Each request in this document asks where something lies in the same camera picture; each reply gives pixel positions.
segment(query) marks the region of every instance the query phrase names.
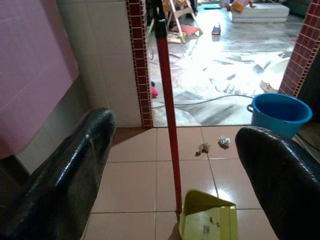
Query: red brick trim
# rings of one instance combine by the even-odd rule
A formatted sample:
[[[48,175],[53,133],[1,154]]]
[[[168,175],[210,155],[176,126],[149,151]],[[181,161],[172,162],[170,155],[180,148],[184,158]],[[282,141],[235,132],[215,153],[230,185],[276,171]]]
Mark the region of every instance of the red brick trim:
[[[285,70],[279,93],[297,97],[320,46],[320,0],[312,0]]]
[[[136,90],[138,93],[141,123],[144,128],[153,127],[151,91],[147,57],[147,13],[145,0],[126,0]]]

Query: dustpan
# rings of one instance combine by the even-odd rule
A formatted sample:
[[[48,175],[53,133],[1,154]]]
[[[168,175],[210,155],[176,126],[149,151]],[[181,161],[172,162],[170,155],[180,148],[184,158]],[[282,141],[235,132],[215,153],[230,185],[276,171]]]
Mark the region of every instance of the dustpan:
[[[176,214],[179,233],[183,240],[237,240],[236,205],[198,190],[189,190],[182,206],[178,139],[175,107],[171,83],[166,19],[162,1],[153,0],[155,37],[168,122],[171,158],[174,176]]]

